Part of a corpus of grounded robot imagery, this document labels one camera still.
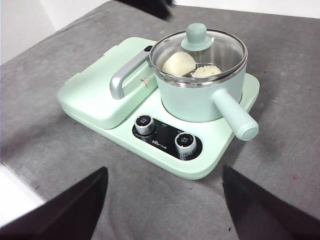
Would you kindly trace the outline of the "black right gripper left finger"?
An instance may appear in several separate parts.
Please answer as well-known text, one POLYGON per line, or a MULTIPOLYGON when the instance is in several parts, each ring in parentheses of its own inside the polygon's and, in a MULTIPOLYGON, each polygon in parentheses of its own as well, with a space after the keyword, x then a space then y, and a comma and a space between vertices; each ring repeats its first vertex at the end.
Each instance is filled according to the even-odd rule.
POLYGON ((0 229, 2 240, 90 240, 103 210, 108 169, 101 167, 0 229))

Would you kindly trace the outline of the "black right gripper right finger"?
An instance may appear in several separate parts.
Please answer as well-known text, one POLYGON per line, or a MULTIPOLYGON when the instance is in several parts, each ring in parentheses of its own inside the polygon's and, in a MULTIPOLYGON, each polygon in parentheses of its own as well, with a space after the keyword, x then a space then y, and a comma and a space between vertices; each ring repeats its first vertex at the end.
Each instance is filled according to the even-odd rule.
POLYGON ((318 240, 320 221, 279 199, 228 165, 223 192, 241 240, 318 240))

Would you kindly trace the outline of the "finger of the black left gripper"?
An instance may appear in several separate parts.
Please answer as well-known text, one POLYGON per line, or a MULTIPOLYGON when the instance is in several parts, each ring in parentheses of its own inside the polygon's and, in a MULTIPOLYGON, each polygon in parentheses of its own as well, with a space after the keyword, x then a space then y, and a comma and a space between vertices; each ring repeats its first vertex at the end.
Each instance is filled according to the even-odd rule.
POLYGON ((171 16, 169 6, 173 4, 172 0, 118 0, 118 2, 162 20, 167 20, 171 16))

